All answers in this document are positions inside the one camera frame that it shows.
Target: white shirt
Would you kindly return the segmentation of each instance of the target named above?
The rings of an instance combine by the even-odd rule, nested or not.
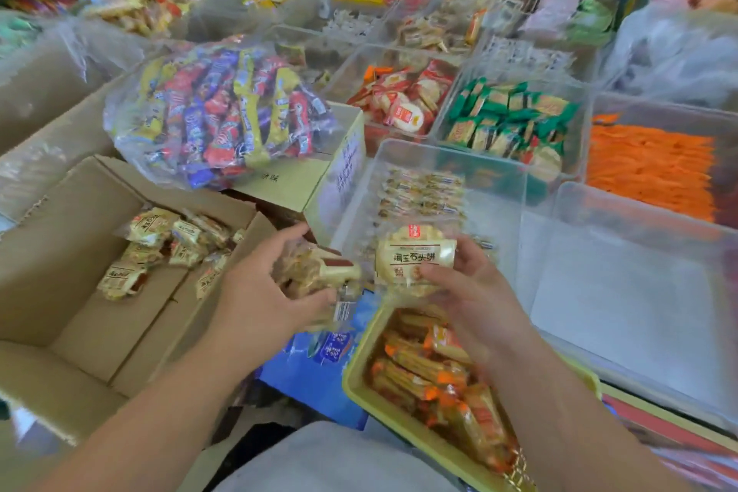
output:
[[[225,479],[215,492],[457,492],[420,459],[362,432],[316,422]]]

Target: hand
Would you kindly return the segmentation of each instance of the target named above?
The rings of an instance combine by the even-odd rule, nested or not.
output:
[[[505,277],[468,236],[457,240],[454,268],[424,263],[421,274],[446,292],[433,296],[448,315],[461,345],[480,366],[502,347],[534,329]]]
[[[284,245],[307,231],[302,223],[277,232],[223,276],[218,308],[201,342],[216,350],[216,361],[234,372],[236,382],[336,301],[330,288],[290,300],[272,279]]]

